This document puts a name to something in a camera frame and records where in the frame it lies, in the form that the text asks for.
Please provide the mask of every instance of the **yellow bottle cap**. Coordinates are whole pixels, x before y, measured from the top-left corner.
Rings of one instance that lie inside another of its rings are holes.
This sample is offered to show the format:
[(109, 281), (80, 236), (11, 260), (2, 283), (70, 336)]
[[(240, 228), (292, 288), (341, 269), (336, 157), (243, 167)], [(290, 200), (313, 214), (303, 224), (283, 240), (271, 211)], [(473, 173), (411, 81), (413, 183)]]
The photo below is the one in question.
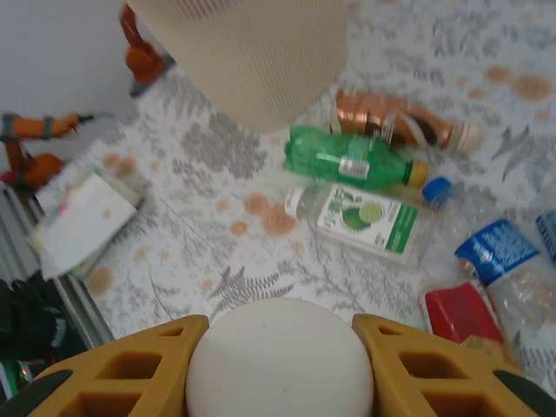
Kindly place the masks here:
[(409, 175), (409, 181), (407, 181), (407, 185), (409, 187), (416, 187), (420, 189), (423, 185), (425, 185), (425, 181), (427, 180), (427, 174), (428, 174), (427, 163), (421, 161), (414, 161), (414, 164), (411, 167), (411, 174)]

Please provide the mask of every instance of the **gray fern pattern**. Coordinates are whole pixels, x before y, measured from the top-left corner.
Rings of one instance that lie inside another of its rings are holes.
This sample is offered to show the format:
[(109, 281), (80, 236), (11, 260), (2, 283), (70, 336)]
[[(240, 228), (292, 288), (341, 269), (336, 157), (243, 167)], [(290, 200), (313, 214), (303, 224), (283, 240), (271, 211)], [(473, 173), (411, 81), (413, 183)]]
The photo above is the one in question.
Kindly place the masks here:
[(233, 275), (230, 270), (230, 267), (224, 269), (218, 286), (207, 297), (208, 300), (218, 300), (210, 315), (211, 320), (224, 311), (238, 308), (251, 301), (286, 296), (294, 288), (294, 284), (279, 285), (278, 273), (264, 278), (250, 278), (245, 276), (245, 267), (241, 267)]
[[(556, 180), (554, 1), (346, 5), (346, 68), (295, 123), (326, 129), (340, 87), (478, 123), (482, 142), (471, 154), (401, 153), (534, 233), (531, 200)], [(452, 254), (432, 239), (431, 264), (407, 271), (325, 242), (305, 221), (285, 217), (288, 189), (310, 181), (283, 171), (287, 140), (288, 127), (261, 134), (238, 126), (175, 66), (39, 193), (44, 207), (54, 207), (79, 167), (109, 165), (116, 175), (118, 161), (134, 159), (121, 179), (144, 203), (99, 262), (106, 282), (87, 281), (115, 337), (184, 314), (218, 320), (276, 296), (317, 303), (346, 321), (370, 313), (423, 328), (418, 294), (425, 282), (457, 276)], [(515, 351), (531, 378), (556, 394), (556, 324), (546, 326), (547, 337), (524, 336)]]

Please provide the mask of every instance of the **green plastic bottle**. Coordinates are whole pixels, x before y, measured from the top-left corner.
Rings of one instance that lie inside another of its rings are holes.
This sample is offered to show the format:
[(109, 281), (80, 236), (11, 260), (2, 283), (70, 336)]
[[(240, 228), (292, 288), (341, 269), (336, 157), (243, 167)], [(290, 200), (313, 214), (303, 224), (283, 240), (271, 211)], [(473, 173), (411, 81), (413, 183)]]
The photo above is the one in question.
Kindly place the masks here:
[(426, 163), (408, 162), (374, 137), (296, 126), (290, 130), (284, 152), (285, 169), (362, 189), (384, 189), (399, 183), (420, 188), (427, 179)]

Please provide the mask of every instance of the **blue bottle label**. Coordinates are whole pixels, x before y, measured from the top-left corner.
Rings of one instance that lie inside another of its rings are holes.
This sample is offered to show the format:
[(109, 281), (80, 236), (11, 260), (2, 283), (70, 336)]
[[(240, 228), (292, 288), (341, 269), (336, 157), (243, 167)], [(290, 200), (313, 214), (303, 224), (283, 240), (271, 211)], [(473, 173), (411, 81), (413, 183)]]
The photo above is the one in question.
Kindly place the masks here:
[(549, 210), (535, 221), (550, 259), (556, 265), (556, 210)]
[(508, 220), (497, 220), (467, 239), (455, 255), (473, 264), (486, 286), (539, 254)]

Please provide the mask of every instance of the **green bottle label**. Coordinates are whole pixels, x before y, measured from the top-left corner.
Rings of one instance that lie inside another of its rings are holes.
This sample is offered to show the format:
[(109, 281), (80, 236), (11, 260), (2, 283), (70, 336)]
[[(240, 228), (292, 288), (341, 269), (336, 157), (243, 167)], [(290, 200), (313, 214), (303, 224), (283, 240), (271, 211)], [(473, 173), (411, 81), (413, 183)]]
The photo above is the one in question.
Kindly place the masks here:
[(347, 146), (347, 153), (341, 158), (338, 174), (366, 180), (370, 165), (368, 154), (374, 142), (369, 138), (354, 136)]
[(418, 214), (414, 206), (336, 184), (317, 227), (360, 245), (403, 254)]

